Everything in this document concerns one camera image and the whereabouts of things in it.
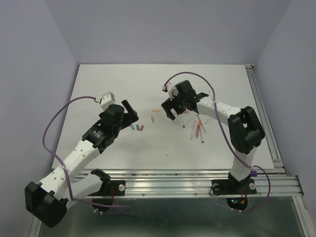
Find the grey cap marker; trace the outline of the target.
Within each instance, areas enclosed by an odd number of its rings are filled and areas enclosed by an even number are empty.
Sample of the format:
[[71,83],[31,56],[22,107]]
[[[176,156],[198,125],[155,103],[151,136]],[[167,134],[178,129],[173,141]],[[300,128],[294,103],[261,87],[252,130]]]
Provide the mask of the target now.
[[199,126],[199,136],[200,136],[200,141],[203,144],[204,143],[204,135],[203,135],[203,129],[202,126]]

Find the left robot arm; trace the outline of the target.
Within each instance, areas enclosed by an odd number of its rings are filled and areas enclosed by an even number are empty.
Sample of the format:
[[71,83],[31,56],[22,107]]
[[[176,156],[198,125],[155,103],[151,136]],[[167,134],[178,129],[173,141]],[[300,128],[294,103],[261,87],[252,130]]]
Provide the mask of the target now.
[[121,130],[139,119],[127,100],[117,105],[112,100],[102,99],[100,105],[103,112],[99,120],[82,136],[73,151],[64,160],[54,154],[59,166],[39,182],[30,182],[25,187],[26,210],[50,228],[61,222],[73,204],[85,202],[85,197],[94,193],[110,197],[106,204],[91,204],[99,213],[115,208],[114,195],[119,188],[111,184],[110,176],[101,169],[91,171],[75,184],[71,183],[114,143]]

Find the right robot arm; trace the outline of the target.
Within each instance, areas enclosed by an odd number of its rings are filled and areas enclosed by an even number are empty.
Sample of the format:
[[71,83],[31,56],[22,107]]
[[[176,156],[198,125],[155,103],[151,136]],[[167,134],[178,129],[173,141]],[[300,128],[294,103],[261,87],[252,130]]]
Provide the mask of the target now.
[[161,106],[169,119],[176,119],[172,111],[180,115],[189,110],[218,121],[234,155],[229,172],[232,178],[227,180],[227,187],[233,193],[242,190],[245,187],[244,180],[250,175],[254,153],[265,138],[255,110],[250,106],[238,108],[218,102],[214,88],[211,88],[212,97],[203,92],[197,94],[188,80],[178,84],[167,82],[162,90],[168,94],[168,99]]

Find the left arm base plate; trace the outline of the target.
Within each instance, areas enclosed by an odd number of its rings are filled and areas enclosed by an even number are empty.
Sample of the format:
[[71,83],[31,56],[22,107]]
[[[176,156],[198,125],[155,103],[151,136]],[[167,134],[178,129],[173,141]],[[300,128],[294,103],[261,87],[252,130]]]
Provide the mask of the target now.
[[114,197],[125,195],[126,181],[111,180],[109,174],[101,169],[92,170],[86,178],[80,181],[80,198],[91,198],[92,208],[104,214],[114,204]]

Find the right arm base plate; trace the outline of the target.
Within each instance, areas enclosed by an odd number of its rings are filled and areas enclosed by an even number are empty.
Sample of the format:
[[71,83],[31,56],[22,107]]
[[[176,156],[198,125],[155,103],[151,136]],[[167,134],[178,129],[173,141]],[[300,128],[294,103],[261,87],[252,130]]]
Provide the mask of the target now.
[[245,211],[248,205],[248,195],[257,194],[254,180],[249,174],[245,179],[238,181],[230,173],[227,179],[215,179],[211,182],[209,194],[211,197],[227,197],[226,202],[232,209]]

